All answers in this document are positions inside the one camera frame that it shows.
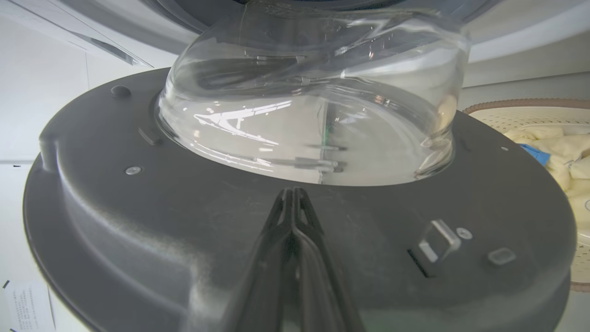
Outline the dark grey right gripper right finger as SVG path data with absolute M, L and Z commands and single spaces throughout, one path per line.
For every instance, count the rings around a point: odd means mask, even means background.
M 330 247 L 308 193 L 295 187 L 293 194 L 302 331 L 364 332 L 336 252 Z

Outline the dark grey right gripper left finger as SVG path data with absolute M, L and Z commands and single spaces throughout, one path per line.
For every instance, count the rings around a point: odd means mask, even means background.
M 278 332 L 283 321 L 283 271 L 291 256 L 293 190 L 277 195 L 223 315 L 223 332 Z

